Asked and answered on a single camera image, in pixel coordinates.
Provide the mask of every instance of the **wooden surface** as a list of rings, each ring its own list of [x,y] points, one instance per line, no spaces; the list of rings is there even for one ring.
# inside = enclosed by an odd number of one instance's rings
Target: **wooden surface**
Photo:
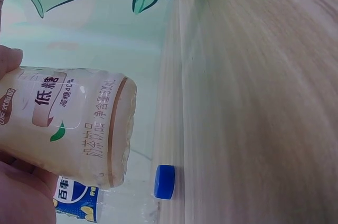
[[[163,55],[161,224],[338,222],[338,0],[175,0]]]

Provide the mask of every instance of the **white bottle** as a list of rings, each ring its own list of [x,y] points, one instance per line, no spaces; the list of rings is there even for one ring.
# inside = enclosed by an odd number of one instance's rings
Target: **white bottle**
[[[136,91],[121,73],[20,67],[0,81],[0,151],[87,186],[118,186]]]

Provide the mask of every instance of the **blue bottle cap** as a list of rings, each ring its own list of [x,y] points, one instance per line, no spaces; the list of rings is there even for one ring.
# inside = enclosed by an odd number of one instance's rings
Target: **blue bottle cap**
[[[175,187],[175,167],[159,165],[156,171],[154,195],[158,199],[171,199]]]

